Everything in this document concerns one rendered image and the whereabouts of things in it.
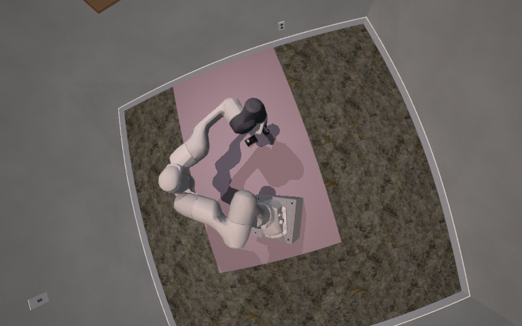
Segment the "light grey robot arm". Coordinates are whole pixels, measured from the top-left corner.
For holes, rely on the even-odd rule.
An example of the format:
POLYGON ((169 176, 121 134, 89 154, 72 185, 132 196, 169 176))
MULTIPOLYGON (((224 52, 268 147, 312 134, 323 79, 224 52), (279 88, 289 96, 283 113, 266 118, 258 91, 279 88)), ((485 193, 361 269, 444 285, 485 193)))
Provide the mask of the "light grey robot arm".
POLYGON ((237 98, 225 99, 195 126, 191 137, 171 154, 171 163, 159 175, 159 186, 176 195, 174 208, 178 213, 211 226, 232 249, 245 246, 251 227, 260 227, 269 238, 284 236, 287 234, 287 207, 276 200, 257 203, 256 196, 250 191, 237 191, 227 217, 217 200, 195 194, 194 178, 187 171, 209 153, 209 129, 222 117, 237 134, 262 134, 268 120, 264 104, 257 98, 248 99, 244 108, 237 98))

